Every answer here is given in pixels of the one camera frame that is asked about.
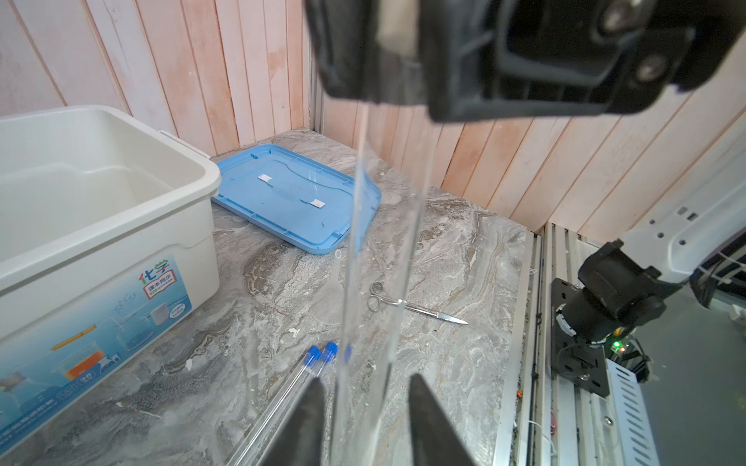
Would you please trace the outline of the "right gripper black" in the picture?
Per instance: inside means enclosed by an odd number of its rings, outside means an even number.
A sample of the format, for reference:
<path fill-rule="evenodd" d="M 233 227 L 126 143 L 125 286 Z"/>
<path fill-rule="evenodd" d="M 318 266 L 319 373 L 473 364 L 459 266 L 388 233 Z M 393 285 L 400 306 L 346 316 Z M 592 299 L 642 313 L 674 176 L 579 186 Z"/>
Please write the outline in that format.
<path fill-rule="evenodd" d="M 741 1 L 308 1 L 324 91 L 434 122 L 637 114 L 697 89 Z"/>

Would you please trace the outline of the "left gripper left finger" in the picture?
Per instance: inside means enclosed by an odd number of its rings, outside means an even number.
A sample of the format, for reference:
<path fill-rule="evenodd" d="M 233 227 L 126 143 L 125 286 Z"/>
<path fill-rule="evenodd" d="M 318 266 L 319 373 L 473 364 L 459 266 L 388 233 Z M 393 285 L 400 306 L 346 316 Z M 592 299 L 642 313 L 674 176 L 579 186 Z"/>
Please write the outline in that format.
<path fill-rule="evenodd" d="M 314 378 L 260 465 L 321 465 L 325 423 L 326 391 L 322 380 Z"/>

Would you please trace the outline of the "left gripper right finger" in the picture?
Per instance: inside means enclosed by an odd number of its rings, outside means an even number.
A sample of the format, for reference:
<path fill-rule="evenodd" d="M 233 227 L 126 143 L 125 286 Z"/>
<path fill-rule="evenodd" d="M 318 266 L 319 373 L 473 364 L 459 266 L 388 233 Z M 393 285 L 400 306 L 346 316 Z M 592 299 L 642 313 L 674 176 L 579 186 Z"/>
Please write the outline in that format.
<path fill-rule="evenodd" d="M 474 465 L 421 374 L 410 378 L 408 407 L 414 465 Z"/>

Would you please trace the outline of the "clear glass test tube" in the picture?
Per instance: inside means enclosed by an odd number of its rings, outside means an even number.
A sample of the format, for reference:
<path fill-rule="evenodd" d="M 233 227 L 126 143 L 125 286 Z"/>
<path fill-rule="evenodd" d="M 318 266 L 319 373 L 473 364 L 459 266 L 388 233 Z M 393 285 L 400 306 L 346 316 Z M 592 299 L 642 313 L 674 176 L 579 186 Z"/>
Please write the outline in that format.
<path fill-rule="evenodd" d="M 359 105 L 352 228 L 328 464 L 379 465 L 408 443 L 409 375 L 401 340 L 433 156 L 422 106 Z"/>

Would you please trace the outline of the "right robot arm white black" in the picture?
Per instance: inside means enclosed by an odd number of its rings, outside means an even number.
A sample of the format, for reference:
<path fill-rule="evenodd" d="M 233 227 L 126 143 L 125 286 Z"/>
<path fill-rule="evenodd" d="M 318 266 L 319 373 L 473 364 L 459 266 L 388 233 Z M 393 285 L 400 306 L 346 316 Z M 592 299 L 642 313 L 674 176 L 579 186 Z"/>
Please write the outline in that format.
<path fill-rule="evenodd" d="M 745 29 L 741 1 L 308 1 L 324 91 L 423 105 L 438 123 L 628 116 L 705 85 Z M 587 342 L 656 320 L 744 222 L 733 195 L 658 219 L 579 270 L 561 325 Z"/>

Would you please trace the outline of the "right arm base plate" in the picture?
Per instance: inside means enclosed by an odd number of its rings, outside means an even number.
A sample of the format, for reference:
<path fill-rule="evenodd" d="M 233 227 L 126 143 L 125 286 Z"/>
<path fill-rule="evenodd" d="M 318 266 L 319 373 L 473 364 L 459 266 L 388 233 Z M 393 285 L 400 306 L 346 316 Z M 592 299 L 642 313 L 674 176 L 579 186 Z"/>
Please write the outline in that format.
<path fill-rule="evenodd" d="M 602 340 L 590 340 L 573 329 L 565 310 L 573 298 L 582 297 L 581 289 L 562 279 L 551 283 L 551 367 L 553 372 L 577 388 L 606 398 L 610 394 L 607 375 L 609 342 L 616 343 L 633 333 L 627 328 L 613 331 Z"/>

